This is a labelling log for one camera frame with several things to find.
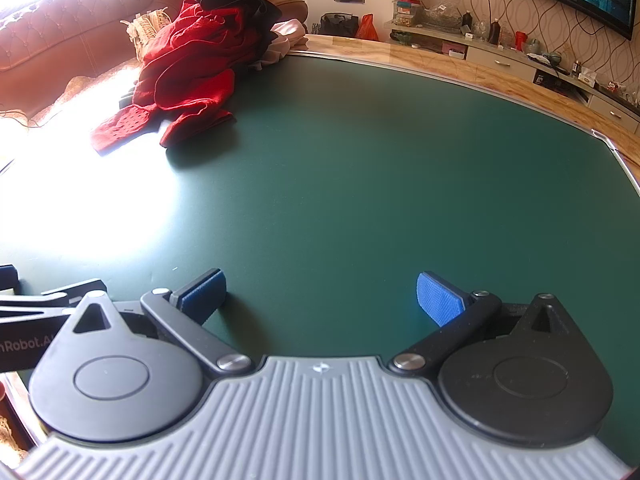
tissue box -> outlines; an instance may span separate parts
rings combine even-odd
[[[598,74],[589,70],[588,68],[582,68],[582,71],[578,74],[578,81],[582,81],[585,85],[589,85],[593,88],[596,85],[596,76]]]

red cloth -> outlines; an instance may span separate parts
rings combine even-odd
[[[221,108],[234,91],[229,67],[254,61],[262,39],[245,21],[242,7],[202,10],[185,0],[143,57],[133,104],[92,133],[94,149],[104,153],[137,135],[161,110],[178,114],[160,140],[166,148],[231,117]]]

cabinet drawer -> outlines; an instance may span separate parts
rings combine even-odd
[[[536,69],[532,66],[471,46],[466,51],[466,60],[472,63],[478,63],[478,65],[494,68],[500,72],[514,75],[529,82],[533,82],[533,78],[536,75]]]
[[[589,108],[600,115],[604,115],[607,119],[619,124],[630,132],[634,132],[638,127],[638,121],[633,117],[624,113],[622,110],[618,110],[617,107],[610,105],[604,99],[600,99],[595,95],[591,96]]]

white cloth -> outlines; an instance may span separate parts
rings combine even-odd
[[[276,23],[271,27],[271,30],[278,37],[271,41],[260,60],[251,65],[256,70],[262,70],[263,66],[279,62],[293,46],[306,43],[305,27],[298,20]]]

dark bottle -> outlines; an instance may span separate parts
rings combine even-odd
[[[489,43],[497,45],[498,40],[500,40],[500,23],[498,23],[498,18],[494,20],[489,27]]]
[[[473,16],[471,15],[471,12],[467,11],[462,15],[462,26],[464,27],[465,25],[469,28],[471,28],[471,24],[474,22]]]
[[[582,65],[580,64],[580,61],[576,59],[574,61],[574,65],[571,68],[571,75],[574,77],[578,77],[581,71],[582,71]]]

